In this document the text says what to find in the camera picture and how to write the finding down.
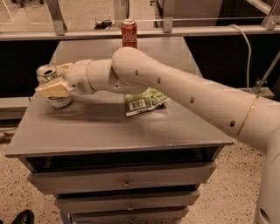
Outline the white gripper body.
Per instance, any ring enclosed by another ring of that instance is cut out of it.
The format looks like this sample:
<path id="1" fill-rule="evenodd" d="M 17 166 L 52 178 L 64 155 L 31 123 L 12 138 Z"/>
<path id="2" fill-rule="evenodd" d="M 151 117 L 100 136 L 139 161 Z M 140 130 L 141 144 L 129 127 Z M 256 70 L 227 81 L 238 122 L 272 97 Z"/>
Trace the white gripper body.
<path id="1" fill-rule="evenodd" d="M 66 81 L 76 94 L 89 95 L 95 92 L 88 81 L 88 66 L 91 62 L 91 59 L 80 60 L 66 70 Z"/>

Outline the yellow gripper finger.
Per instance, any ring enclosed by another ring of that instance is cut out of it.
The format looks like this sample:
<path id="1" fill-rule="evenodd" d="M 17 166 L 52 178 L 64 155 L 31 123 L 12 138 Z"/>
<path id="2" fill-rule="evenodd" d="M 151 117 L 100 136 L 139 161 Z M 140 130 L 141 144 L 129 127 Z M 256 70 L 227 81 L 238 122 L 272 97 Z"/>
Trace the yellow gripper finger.
<path id="1" fill-rule="evenodd" d="M 68 97 L 70 95 L 70 89 L 63 80 L 49 81 L 39 85 L 35 91 L 42 94 L 44 97 Z"/>
<path id="2" fill-rule="evenodd" d="M 73 64 L 74 63 L 72 63 L 72 62 L 61 64 L 61 65 L 57 66 L 57 69 L 60 69 L 60 70 L 62 69 L 64 71 L 64 70 L 67 70 L 69 67 L 71 67 Z"/>

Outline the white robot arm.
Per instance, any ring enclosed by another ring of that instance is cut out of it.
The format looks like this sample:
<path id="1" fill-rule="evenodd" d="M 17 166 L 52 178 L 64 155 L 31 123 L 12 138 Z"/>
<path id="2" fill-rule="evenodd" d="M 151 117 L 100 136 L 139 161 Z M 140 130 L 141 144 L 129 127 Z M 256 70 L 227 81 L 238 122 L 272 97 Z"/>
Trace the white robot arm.
<path id="1" fill-rule="evenodd" d="M 166 66 L 132 47 L 110 59 L 57 67 L 59 78 L 41 84 L 45 97 L 107 90 L 140 94 L 148 87 L 167 95 L 222 132 L 265 156 L 254 224 L 280 224 L 280 103 Z"/>

